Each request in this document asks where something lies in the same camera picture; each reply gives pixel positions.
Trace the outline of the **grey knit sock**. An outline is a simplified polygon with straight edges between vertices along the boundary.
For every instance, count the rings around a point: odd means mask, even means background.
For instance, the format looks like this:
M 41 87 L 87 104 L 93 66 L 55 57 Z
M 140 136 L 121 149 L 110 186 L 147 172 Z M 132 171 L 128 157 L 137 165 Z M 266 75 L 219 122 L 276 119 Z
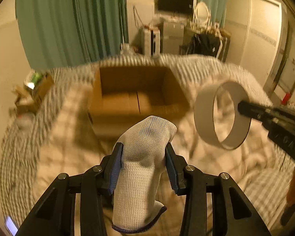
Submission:
M 154 226 L 166 211 L 166 206 L 156 200 L 156 193 L 166 169 L 165 148 L 176 131 L 172 122 L 149 116 L 119 137 L 123 153 L 114 191 L 114 230 L 142 233 Z

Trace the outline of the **red bottle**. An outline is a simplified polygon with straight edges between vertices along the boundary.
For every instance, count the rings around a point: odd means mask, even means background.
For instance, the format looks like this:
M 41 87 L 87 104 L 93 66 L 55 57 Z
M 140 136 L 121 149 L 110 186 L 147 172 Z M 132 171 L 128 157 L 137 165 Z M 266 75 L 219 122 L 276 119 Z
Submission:
M 281 101 L 281 105 L 287 105 L 290 97 L 291 97 L 291 94 L 287 92 Z

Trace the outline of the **open cardboard box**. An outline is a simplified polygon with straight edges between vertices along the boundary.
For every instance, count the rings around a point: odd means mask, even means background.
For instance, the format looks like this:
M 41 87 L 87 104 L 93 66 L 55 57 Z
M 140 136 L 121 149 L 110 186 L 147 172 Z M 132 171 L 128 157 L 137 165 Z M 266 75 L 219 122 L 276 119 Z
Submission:
M 98 138 L 118 138 L 148 116 L 177 124 L 189 111 L 187 97 L 171 69 L 162 66 L 100 67 L 88 114 Z

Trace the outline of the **black clothes on chair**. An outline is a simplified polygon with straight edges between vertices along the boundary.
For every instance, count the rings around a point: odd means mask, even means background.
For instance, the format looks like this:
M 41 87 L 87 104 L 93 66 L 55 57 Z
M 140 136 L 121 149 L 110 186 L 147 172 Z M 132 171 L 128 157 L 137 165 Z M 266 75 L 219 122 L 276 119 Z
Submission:
M 183 44 L 180 46 L 180 55 L 199 54 L 220 58 L 223 52 L 224 38 L 212 33 L 184 33 Z

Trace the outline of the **white wardrobe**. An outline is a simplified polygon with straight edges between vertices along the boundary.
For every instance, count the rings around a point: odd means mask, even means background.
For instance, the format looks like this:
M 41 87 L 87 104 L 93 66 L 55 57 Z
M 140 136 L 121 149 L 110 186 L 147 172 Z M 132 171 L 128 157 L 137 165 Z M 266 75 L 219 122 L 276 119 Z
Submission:
M 231 34 L 226 62 L 248 70 L 264 86 L 277 57 L 282 6 L 275 0 L 227 0 L 224 28 Z

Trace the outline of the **green checked bedsheet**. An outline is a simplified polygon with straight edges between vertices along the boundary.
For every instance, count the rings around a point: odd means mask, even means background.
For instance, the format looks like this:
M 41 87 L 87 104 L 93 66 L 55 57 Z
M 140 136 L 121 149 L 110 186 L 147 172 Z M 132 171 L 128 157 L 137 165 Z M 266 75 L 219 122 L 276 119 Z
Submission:
M 40 162 L 40 149 L 49 137 L 71 87 L 89 85 L 92 90 L 97 69 L 126 65 L 162 66 L 171 69 L 190 103 L 194 102 L 198 90 L 206 84 L 233 80 L 245 88 L 253 101 L 263 105 L 271 104 L 270 99 L 251 73 L 237 65 L 222 63 L 215 58 L 202 55 L 161 55 L 156 59 L 145 58 L 141 55 L 116 56 L 75 68 L 52 69 L 49 74 L 54 80 L 54 85 L 44 98 L 37 115 L 24 128 L 19 127 L 17 122 L 11 123 L 2 140 L 0 202 L 4 217 L 10 217 L 16 225 L 21 225 L 39 199 L 34 196 L 33 191 Z M 277 146 L 275 147 L 284 155 L 281 169 L 291 181 L 295 162 L 288 154 Z M 279 217 L 270 230 L 280 228 L 279 221 L 285 205 L 286 197 Z

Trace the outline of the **small cluttered cardboard box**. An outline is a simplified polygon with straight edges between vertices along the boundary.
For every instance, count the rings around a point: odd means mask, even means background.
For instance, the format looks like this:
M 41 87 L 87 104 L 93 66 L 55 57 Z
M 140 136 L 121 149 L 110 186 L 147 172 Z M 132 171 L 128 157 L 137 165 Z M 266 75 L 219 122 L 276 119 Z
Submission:
M 36 114 L 54 85 L 54 80 L 49 73 L 31 71 L 24 80 L 23 86 L 15 85 L 12 92 L 16 95 L 15 106 L 18 114 Z

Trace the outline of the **white oval vanity mirror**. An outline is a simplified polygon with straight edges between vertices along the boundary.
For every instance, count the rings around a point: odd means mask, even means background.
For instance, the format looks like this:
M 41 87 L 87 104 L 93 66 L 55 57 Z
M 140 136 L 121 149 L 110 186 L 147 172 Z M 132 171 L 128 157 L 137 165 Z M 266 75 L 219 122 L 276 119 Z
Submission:
M 194 8 L 193 22 L 197 26 L 208 26 L 210 22 L 210 10 L 205 2 L 197 3 Z

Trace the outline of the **large clear water jug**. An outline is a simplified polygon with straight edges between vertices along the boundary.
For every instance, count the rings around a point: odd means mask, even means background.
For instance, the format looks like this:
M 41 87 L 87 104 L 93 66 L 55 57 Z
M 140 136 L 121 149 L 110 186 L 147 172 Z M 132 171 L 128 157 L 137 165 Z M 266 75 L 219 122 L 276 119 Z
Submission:
M 120 55 L 125 55 L 125 56 L 135 55 L 135 51 L 132 49 L 130 44 L 121 43 L 120 44 Z

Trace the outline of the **silver mini fridge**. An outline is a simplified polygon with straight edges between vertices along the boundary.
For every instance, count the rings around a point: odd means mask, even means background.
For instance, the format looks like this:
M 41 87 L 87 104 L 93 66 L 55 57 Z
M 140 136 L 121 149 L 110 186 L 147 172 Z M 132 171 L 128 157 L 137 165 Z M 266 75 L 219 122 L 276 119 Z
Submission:
M 164 21 L 160 24 L 160 34 L 161 52 L 178 55 L 183 44 L 184 25 L 179 22 Z

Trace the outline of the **white suitcase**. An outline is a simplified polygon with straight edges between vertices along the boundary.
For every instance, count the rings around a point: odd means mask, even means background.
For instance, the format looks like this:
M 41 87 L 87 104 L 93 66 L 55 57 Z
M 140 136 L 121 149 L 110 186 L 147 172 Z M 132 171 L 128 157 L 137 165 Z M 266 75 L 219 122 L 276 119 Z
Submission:
M 142 28 L 142 53 L 146 56 L 160 55 L 160 30 L 158 28 Z

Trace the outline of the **green curtain left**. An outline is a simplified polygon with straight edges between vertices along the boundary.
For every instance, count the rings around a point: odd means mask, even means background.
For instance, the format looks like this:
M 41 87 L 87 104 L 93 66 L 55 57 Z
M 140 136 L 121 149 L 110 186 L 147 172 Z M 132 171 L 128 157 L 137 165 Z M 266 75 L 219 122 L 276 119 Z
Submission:
M 126 0 L 16 0 L 15 7 L 34 70 L 95 62 L 128 42 Z

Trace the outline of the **black wall television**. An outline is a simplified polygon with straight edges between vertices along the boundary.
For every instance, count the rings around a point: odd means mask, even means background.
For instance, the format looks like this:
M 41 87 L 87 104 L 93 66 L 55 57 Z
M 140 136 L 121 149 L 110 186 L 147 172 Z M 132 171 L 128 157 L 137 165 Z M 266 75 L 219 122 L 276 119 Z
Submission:
M 193 0 L 158 0 L 158 10 L 191 15 Z

